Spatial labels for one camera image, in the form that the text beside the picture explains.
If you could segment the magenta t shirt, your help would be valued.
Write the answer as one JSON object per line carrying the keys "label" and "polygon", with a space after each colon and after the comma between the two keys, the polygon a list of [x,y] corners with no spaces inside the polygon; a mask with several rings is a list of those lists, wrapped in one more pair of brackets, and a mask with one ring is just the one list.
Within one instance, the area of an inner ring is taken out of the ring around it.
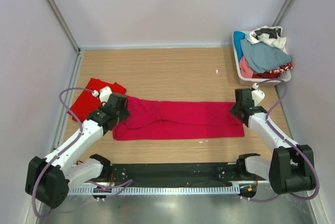
{"label": "magenta t shirt", "polygon": [[230,113],[233,102],[128,101],[130,117],[113,129],[118,141],[244,137],[242,123]]}

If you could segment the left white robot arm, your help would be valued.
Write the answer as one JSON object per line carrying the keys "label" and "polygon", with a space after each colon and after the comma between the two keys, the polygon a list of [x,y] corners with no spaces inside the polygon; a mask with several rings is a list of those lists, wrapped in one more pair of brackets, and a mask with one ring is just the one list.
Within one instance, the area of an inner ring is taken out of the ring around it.
{"label": "left white robot arm", "polygon": [[130,116],[125,95],[105,88],[98,98],[101,105],[89,113],[66,142],[45,157],[36,156],[30,160],[25,191],[32,196],[33,203],[38,200],[55,209],[71,189],[92,179],[105,182],[110,178],[111,162],[99,154],[75,164],[88,147]]}

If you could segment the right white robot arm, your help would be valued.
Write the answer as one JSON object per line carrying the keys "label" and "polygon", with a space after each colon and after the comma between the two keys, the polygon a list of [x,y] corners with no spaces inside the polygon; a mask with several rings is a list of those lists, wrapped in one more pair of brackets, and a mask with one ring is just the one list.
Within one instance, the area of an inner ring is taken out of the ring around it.
{"label": "right white robot arm", "polygon": [[253,130],[272,151],[269,160],[259,154],[240,155],[236,166],[237,176],[248,180],[257,175],[267,180],[278,195],[317,189],[312,148],[291,139],[259,106],[264,93],[255,88],[239,88],[234,95],[236,102],[230,110],[231,114]]}

